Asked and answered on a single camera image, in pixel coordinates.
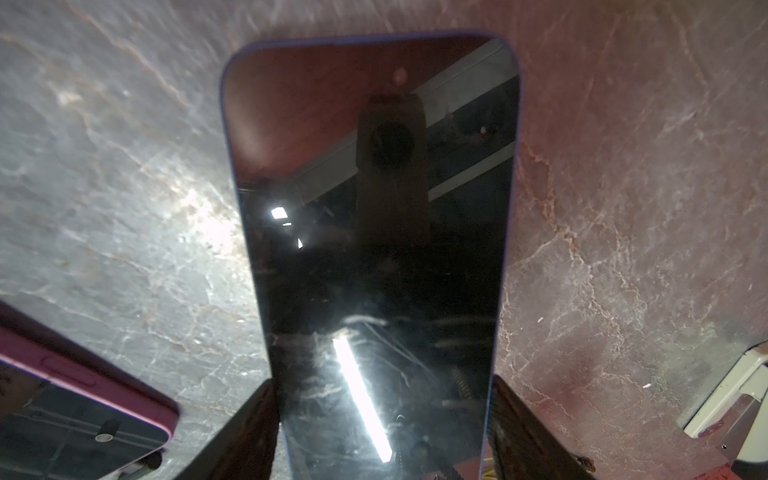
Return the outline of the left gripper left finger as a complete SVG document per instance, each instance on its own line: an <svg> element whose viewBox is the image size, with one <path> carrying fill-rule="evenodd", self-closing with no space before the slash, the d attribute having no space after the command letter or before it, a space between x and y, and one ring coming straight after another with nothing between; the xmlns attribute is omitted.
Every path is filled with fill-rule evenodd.
<svg viewBox="0 0 768 480"><path fill-rule="evenodd" d="M269 479L279 426L275 384L267 379L176 478Z"/></svg>

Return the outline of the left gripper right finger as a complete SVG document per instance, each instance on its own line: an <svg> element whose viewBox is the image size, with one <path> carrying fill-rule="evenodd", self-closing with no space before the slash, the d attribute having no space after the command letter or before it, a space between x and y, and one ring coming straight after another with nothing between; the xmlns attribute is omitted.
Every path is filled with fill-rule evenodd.
<svg viewBox="0 0 768 480"><path fill-rule="evenodd" d="M487 438L499 479L593 479L498 375L491 386Z"/></svg>

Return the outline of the pink-edged smartphone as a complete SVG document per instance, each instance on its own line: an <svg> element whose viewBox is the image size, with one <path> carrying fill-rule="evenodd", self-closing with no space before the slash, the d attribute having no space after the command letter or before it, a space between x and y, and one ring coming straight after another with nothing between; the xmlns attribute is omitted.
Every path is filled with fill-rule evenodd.
<svg viewBox="0 0 768 480"><path fill-rule="evenodd" d="M140 479L179 420L171 401L1 306L1 476Z"/></svg>

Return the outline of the blue-edged smartphone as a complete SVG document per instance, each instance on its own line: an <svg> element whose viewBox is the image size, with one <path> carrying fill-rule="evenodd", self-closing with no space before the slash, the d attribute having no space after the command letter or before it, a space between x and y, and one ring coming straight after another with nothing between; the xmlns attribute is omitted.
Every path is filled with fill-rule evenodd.
<svg viewBox="0 0 768 480"><path fill-rule="evenodd" d="M482 32L254 44L221 83L295 479L478 479L520 100Z"/></svg>

